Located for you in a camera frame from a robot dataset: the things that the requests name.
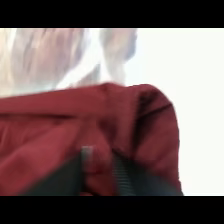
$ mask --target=red fabric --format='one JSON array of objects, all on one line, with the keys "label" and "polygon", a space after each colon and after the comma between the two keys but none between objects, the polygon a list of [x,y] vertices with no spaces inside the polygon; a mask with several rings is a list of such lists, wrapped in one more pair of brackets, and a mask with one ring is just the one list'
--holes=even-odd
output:
[{"label": "red fabric", "polygon": [[178,127],[155,87],[103,84],[0,100],[0,195],[17,195],[92,146],[91,192],[115,195],[112,149],[181,188]]}]

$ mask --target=plastic packaging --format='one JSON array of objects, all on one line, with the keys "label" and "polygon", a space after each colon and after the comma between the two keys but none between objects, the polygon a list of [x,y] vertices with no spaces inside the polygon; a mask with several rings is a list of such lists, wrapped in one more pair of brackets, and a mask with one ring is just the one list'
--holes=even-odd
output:
[{"label": "plastic packaging", "polygon": [[124,84],[135,38],[136,28],[1,28],[0,97]]}]

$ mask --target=white surface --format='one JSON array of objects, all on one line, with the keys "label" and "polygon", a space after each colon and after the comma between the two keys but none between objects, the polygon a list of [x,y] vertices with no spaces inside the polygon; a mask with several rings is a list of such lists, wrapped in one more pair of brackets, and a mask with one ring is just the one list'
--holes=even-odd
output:
[{"label": "white surface", "polygon": [[224,195],[224,29],[139,29],[126,71],[174,103],[185,195]]}]

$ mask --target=white wall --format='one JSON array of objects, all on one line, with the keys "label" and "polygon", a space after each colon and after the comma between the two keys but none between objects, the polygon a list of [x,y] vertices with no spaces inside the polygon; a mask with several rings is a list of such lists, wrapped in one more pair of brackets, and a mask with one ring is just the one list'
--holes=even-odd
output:
[{"label": "white wall", "polygon": [[126,71],[174,103],[184,193],[224,195],[224,29],[139,29]]}]

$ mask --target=transparent plastic wrap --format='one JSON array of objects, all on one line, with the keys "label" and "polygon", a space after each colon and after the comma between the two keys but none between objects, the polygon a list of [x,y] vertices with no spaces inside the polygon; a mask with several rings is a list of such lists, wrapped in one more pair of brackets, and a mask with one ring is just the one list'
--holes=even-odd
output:
[{"label": "transparent plastic wrap", "polygon": [[124,84],[136,28],[1,28],[0,96]]}]

